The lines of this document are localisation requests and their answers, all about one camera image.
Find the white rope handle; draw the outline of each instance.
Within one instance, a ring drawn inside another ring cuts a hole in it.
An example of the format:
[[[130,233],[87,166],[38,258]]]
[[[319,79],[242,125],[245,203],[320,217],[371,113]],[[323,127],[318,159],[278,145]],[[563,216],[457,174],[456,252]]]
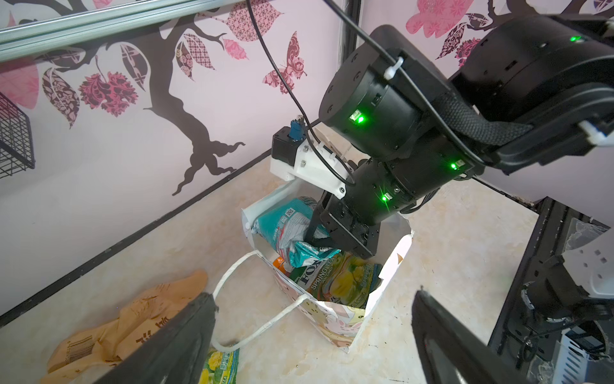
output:
[[[224,285],[226,280],[230,277],[230,275],[232,275],[232,273],[239,267],[239,265],[241,265],[241,263],[243,263],[245,260],[247,260],[248,258],[250,258],[253,255],[258,255],[258,256],[264,258],[264,256],[262,255],[262,253],[260,253],[260,251],[252,251],[250,253],[247,253],[245,256],[243,256],[242,258],[237,260],[233,265],[231,265],[231,267],[226,271],[226,273],[224,273],[224,275],[220,279],[220,282],[217,284],[215,290],[213,291],[213,299],[214,300],[217,298],[217,294],[220,292],[220,290],[222,289],[222,286]],[[220,352],[232,352],[232,351],[235,351],[235,350],[237,350],[239,348],[242,348],[245,344],[247,344],[250,341],[254,340],[256,337],[260,336],[260,334],[262,334],[262,332],[264,332],[267,329],[269,329],[273,324],[277,323],[277,321],[279,319],[281,319],[282,317],[286,316],[294,308],[296,308],[299,305],[301,305],[301,303],[304,302],[308,298],[309,298],[308,294],[303,294],[303,295],[299,296],[298,299],[296,299],[294,303],[288,305],[283,311],[279,312],[277,314],[277,316],[275,316],[274,318],[272,318],[269,321],[267,321],[262,327],[258,328],[257,331],[255,331],[254,333],[252,333],[251,335],[247,336],[245,339],[241,340],[240,342],[238,342],[236,344],[233,344],[233,345],[230,345],[228,347],[225,347],[225,346],[221,345],[220,343],[218,343],[217,340],[213,338],[213,336],[211,337],[211,344],[213,345],[213,347],[216,350],[218,350]]]

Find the black cable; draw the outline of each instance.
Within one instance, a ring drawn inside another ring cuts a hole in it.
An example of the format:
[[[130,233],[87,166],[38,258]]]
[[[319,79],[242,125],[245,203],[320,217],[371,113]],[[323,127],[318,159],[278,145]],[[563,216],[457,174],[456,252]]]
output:
[[[415,207],[415,208],[410,208],[410,209],[403,209],[403,210],[401,210],[400,212],[401,212],[402,214],[407,214],[407,213],[414,213],[414,212],[416,212],[417,210],[419,210],[420,208],[422,208],[422,206],[423,206],[423,205],[425,205],[426,203],[428,203],[428,202],[429,202],[429,200],[430,200],[430,199],[432,199],[432,198],[433,198],[433,196],[435,196],[435,194],[437,194],[437,192],[438,192],[438,191],[439,191],[439,188],[437,188],[437,189],[435,189],[435,190],[433,190],[433,191],[429,192],[428,194],[426,194],[426,195],[424,196],[424,198],[422,199],[422,202],[420,203],[420,205],[418,205],[417,207]]]
[[[373,40],[371,36],[367,35],[365,31],[363,31],[358,25],[356,25],[356,23],[354,23],[354,21],[350,19],[345,14],[345,12],[343,12],[343,10],[339,8],[337,4],[334,3],[333,0],[323,0],[323,1],[334,11],[334,13],[337,14],[337,16],[339,16],[343,20],[345,24],[349,25],[356,32],[356,34],[358,34],[358,36],[360,36],[367,44],[369,44],[373,49],[375,49],[376,52],[381,57],[383,57],[390,65],[395,65],[397,63],[397,60],[395,60],[395,58],[392,57],[391,54],[389,54],[385,49],[382,48],[381,45],[379,45],[375,40]],[[443,134],[446,135],[446,137],[450,139],[452,143],[461,152],[463,152],[468,158],[470,158],[473,162],[487,166],[487,167],[493,166],[494,163],[487,162],[483,160],[480,156],[477,156],[475,153],[473,153],[471,149],[469,149],[469,147],[467,147],[467,145],[465,145],[465,143],[462,142],[462,140],[458,136],[456,136],[454,131],[450,129],[448,124],[441,118],[439,113],[435,110],[432,104],[428,101],[426,96],[424,96],[422,91],[420,91],[416,83],[414,83],[414,81],[409,77],[409,75],[407,75],[407,72],[405,72],[403,67],[400,67],[398,70],[401,72],[401,75],[410,84],[410,86],[414,89],[414,92],[418,94],[418,97],[420,97],[422,102],[427,106],[427,109],[433,115],[435,120],[437,120],[439,127],[441,128],[441,130],[443,130]]]
[[[311,132],[311,134],[314,137],[316,137],[316,134],[313,132],[313,129],[311,128],[311,124],[309,123],[309,119],[307,118],[307,113],[305,113],[305,110],[303,109],[301,104],[298,102],[297,98],[294,96],[294,93],[292,93],[292,89],[290,89],[290,87],[288,86],[288,83],[286,83],[286,81],[284,80],[284,77],[281,76],[281,73],[279,72],[279,69],[277,68],[277,65],[275,65],[275,61],[273,60],[273,57],[271,57],[271,54],[269,53],[268,48],[266,47],[265,41],[262,38],[262,34],[260,33],[260,28],[258,28],[258,23],[256,22],[256,18],[254,17],[254,10],[252,9],[252,2],[251,2],[251,0],[247,0],[246,2],[247,2],[247,11],[249,12],[249,17],[252,19],[252,24],[254,26],[254,29],[256,30],[256,35],[258,36],[258,40],[260,40],[260,45],[262,45],[262,49],[265,51],[266,57],[268,57],[269,61],[271,62],[271,65],[273,66],[273,69],[275,70],[275,73],[277,73],[277,76],[279,76],[279,80],[281,80],[281,83],[284,84],[284,86],[288,90],[288,93],[290,94],[290,97],[294,100],[294,103],[297,105],[298,109],[303,114],[303,117],[305,118],[305,122],[307,123],[308,130]],[[333,167],[331,167],[330,164],[328,164],[328,162],[326,160],[324,160],[323,156],[320,155],[320,152],[318,152],[316,147],[313,145],[313,142],[311,141],[311,138],[309,137],[309,133],[308,132],[305,132],[305,133],[306,133],[306,136],[307,136],[307,142],[309,142],[309,146],[315,152],[316,156],[320,159],[320,161],[322,161],[322,163],[324,163],[326,168],[328,168],[328,170],[337,179],[339,179],[343,184],[349,185],[349,186],[356,185],[356,181],[354,180],[354,177],[352,177],[352,173],[351,173],[350,169],[348,168],[348,166],[344,162],[341,162],[341,165],[343,166],[343,168],[345,168],[345,170],[348,172],[349,181],[344,179],[343,177],[341,177],[333,169]]]
[[[562,326],[559,326],[557,328],[552,328],[549,331],[545,331],[545,332],[541,332],[541,333],[538,333],[538,334],[529,335],[529,336],[524,338],[524,343],[526,344],[529,340],[536,339],[537,337],[550,335],[550,334],[553,334],[555,332],[561,332],[561,331],[563,331],[564,329],[567,329],[567,328],[573,328],[576,325],[580,324],[581,322],[582,321],[579,321],[579,320],[571,321],[571,322],[565,323]]]

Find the white plastic mount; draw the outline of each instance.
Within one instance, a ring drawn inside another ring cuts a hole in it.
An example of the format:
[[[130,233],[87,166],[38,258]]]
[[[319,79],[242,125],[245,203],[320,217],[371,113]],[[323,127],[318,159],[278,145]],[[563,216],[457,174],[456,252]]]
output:
[[[347,178],[348,172],[343,168],[343,165],[335,157],[335,153],[329,153],[324,149],[324,144],[319,143],[316,146],[320,155],[326,162],[343,178]],[[346,185],[332,174],[322,161],[313,152],[307,140],[305,140],[297,150],[297,156],[294,160],[294,167],[284,163],[281,160],[271,159],[271,173],[275,176],[290,181],[295,178],[305,180],[306,182],[320,187],[338,199],[342,199],[346,193]]]
[[[614,299],[614,230],[562,255],[565,269],[589,297]]]

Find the white cable tie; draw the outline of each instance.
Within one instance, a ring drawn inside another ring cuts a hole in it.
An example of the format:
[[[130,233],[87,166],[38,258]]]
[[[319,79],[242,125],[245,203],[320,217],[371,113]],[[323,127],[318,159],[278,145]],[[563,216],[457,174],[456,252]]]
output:
[[[403,58],[399,56],[395,65],[386,68],[386,70],[384,71],[384,78],[386,80],[390,80],[391,78],[393,78],[394,75],[396,75],[397,70],[401,68],[401,65],[403,65]]]
[[[606,136],[597,127],[586,120],[578,123],[578,126],[586,133],[586,140],[596,147],[614,146],[614,135]]]

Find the teal snack bag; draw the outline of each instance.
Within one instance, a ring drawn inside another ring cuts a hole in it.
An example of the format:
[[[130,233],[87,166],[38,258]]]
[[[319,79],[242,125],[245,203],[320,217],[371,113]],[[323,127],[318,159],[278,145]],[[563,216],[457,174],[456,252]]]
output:
[[[316,205],[311,197],[294,198],[256,219],[252,231],[259,233],[294,268],[332,257],[340,250],[317,248],[304,241]],[[328,232],[319,225],[314,237],[326,238]]]

